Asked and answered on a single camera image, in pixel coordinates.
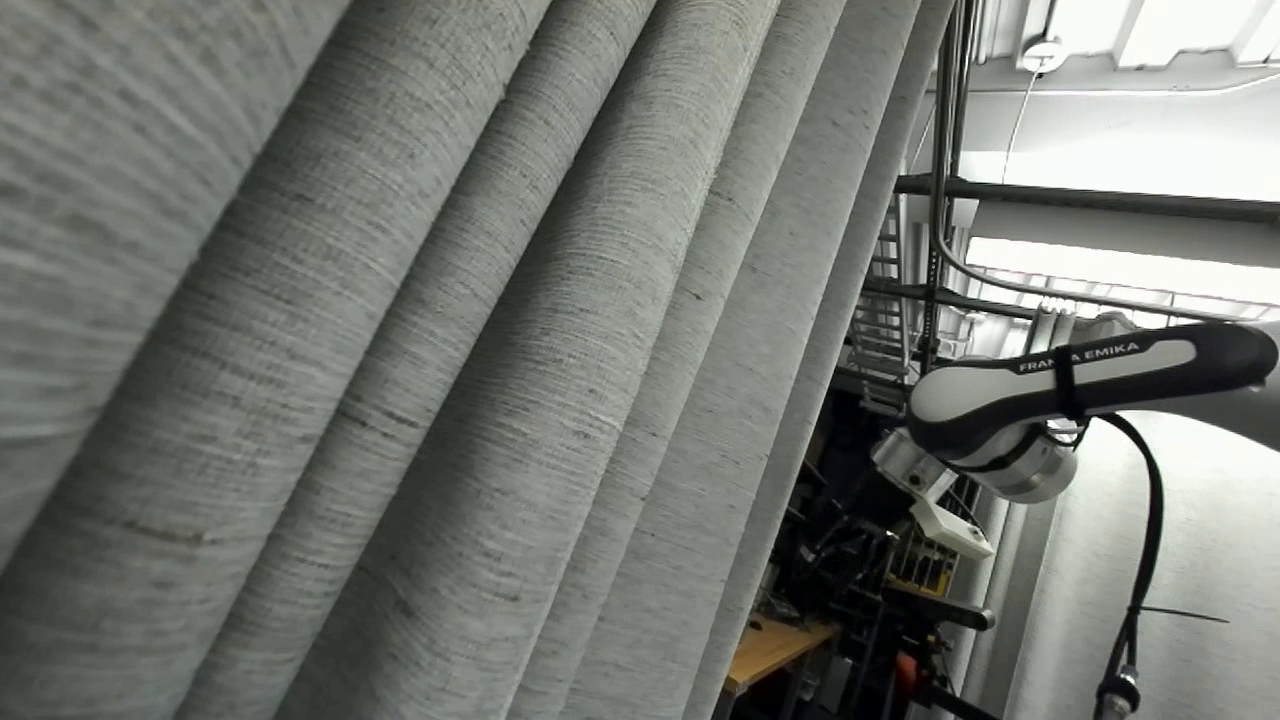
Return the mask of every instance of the white wall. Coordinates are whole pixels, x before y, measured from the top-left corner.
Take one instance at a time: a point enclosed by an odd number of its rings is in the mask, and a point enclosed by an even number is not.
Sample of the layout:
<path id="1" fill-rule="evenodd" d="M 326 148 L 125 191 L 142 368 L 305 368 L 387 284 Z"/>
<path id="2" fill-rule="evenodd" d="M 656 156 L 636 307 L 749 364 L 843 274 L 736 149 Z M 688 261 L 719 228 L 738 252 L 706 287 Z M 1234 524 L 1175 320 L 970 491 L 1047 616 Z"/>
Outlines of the white wall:
<path id="1" fill-rule="evenodd" d="M 1139 717 L 1262 719 L 1280 706 L 1280 454 L 1174 415 L 1132 413 L 1165 474 L 1165 536 L 1143 614 Z M 1005 717 L 1089 717 L 1146 520 L 1138 451 L 1094 421 L 1060 497 Z"/>

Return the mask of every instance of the wooden table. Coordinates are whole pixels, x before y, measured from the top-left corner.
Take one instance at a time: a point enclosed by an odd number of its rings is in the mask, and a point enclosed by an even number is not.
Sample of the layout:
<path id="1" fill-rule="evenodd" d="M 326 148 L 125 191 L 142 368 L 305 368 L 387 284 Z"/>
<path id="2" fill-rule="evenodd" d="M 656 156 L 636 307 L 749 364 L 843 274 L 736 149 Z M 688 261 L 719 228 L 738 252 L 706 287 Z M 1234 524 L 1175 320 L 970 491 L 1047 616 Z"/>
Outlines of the wooden table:
<path id="1" fill-rule="evenodd" d="M 737 643 L 737 652 L 733 653 L 728 676 L 724 678 L 724 688 L 716 705 L 716 714 L 712 715 L 716 720 L 727 720 L 733 712 L 733 703 L 753 684 L 797 659 L 808 660 L 810 652 L 831 641 L 836 634 L 835 625 L 810 624 L 796 628 L 762 616 L 753 616 L 751 624 L 759 624 L 760 629 L 748 626 L 746 632 L 742 633 L 742 639 Z M 787 696 L 783 701 L 780 715 L 782 720 L 790 717 L 795 708 L 801 676 L 803 673 L 797 667 L 791 676 L 791 685 L 787 688 Z"/>

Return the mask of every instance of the gray curtain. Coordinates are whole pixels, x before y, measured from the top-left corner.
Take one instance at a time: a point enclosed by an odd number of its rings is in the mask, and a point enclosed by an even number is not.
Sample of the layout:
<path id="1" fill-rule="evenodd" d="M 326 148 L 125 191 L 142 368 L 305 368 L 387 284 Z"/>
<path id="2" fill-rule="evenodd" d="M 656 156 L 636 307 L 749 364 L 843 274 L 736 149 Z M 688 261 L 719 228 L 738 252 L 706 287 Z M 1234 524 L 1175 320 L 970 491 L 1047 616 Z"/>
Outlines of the gray curtain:
<path id="1" fill-rule="evenodd" d="M 943 5 L 0 0 L 0 716 L 705 716 Z"/>

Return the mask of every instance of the fabric texture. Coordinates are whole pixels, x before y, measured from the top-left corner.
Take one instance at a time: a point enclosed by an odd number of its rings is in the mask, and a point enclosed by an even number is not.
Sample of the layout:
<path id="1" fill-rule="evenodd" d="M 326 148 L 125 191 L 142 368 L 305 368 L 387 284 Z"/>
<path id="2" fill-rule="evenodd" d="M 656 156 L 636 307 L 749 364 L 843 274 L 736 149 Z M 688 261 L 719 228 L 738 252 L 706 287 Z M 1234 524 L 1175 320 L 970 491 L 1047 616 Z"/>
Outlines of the fabric texture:
<path id="1" fill-rule="evenodd" d="M 861 292 L 888 206 L 893 181 L 902 167 L 911 120 L 924 99 L 934 50 L 942 41 L 954 0 L 923 0 L 915 26 L 902 53 L 884 117 L 872 145 L 858 193 L 854 199 L 844 240 L 818 306 L 809 342 L 800 360 L 791 396 L 787 398 L 773 438 L 773 448 L 760 477 L 760 487 L 746 518 L 742 542 L 730 569 L 719 610 L 712 625 L 710 642 L 703 651 L 694 691 L 685 708 L 686 720 L 709 717 L 716 698 L 733 660 L 737 637 L 746 625 L 751 602 L 769 561 L 769 551 L 786 514 L 796 474 L 827 396 L 836 369 L 840 346 L 852 322 L 854 305 Z"/>
<path id="2" fill-rule="evenodd" d="M 0 3 L 0 568 L 347 1 Z"/>
<path id="3" fill-rule="evenodd" d="M 0 0 L 0 716 L 700 715 L 914 3 Z"/>
<path id="4" fill-rule="evenodd" d="M 851 0 L 844 10 L 593 632 L 567 717 L 684 714 L 914 9 Z"/>

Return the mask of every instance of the ceiling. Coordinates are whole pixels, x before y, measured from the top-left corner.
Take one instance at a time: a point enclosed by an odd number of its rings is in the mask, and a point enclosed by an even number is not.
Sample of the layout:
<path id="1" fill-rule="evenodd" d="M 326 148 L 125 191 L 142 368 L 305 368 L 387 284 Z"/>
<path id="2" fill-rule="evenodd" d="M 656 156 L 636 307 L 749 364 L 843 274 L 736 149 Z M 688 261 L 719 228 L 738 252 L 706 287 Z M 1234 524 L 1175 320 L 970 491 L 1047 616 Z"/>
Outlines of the ceiling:
<path id="1" fill-rule="evenodd" d="M 1280 0 L 983 0 L 978 61 L 1016 59 L 1041 33 L 1071 56 L 1110 55 L 1117 69 L 1201 53 L 1280 67 Z"/>

